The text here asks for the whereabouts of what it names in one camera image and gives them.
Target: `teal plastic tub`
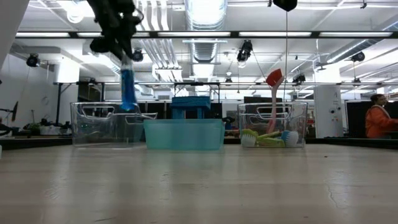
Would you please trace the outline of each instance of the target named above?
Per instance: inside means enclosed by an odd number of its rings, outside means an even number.
[[[225,126],[220,119],[145,120],[148,149],[219,150]]]

